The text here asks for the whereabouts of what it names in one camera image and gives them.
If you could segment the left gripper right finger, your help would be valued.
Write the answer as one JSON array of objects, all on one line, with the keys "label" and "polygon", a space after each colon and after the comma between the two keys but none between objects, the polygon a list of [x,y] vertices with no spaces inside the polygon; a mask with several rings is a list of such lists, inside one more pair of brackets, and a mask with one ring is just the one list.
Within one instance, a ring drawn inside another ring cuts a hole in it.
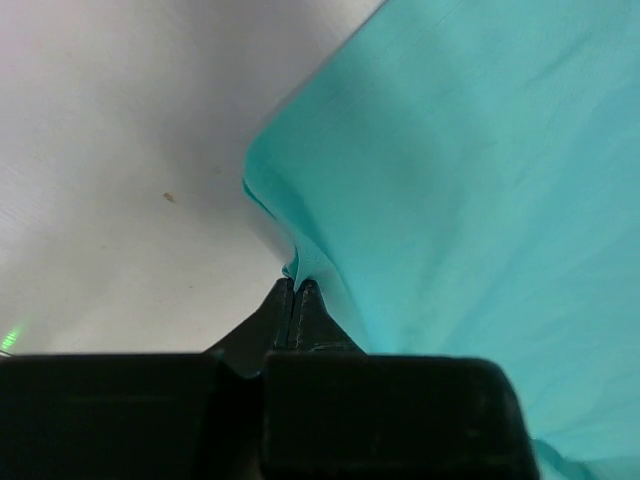
[{"label": "left gripper right finger", "polygon": [[268,479],[536,479],[515,390],[480,358],[371,355],[296,292],[262,373]]}]

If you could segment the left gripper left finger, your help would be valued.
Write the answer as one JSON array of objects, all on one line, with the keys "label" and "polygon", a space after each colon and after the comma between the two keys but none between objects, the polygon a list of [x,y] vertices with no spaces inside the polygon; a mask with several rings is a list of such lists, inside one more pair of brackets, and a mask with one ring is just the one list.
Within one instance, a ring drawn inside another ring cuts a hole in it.
[{"label": "left gripper left finger", "polygon": [[32,354],[1,362],[5,479],[221,479],[260,429],[265,354],[291,313],[280,279],[196,353]]}]

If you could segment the teal green t shirt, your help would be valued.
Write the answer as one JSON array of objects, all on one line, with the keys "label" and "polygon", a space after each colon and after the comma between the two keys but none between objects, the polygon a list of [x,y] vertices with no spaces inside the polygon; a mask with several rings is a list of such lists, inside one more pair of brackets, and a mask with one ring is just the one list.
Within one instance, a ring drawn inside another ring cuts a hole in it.
[{"label": "teal green t shirt", "polygon": [[639,475],[639,5],[388,1],[244,186],[366,351],[484,357],[546,479]]}]

